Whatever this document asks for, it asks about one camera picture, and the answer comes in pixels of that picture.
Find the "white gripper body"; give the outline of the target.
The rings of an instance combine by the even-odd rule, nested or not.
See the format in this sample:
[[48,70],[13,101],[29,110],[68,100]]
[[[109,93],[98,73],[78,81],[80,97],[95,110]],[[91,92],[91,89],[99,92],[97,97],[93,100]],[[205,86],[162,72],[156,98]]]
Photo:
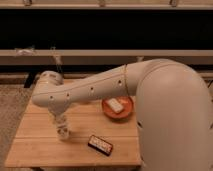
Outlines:
[[66,110],[67,108],[64,106],[51,106],[49,112],[53,115],[53,122],[56,116],[65,115]]

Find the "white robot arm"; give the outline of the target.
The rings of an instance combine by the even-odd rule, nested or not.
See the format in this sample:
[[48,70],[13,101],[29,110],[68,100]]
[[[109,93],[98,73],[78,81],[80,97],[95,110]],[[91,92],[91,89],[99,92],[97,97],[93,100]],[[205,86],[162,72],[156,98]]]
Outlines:
[[73,102],[133,96],[141,171],[213,171],[213,101],[202,77],[185,64],[154,59],[65,84],[41,74],[32,101],[57,116]]

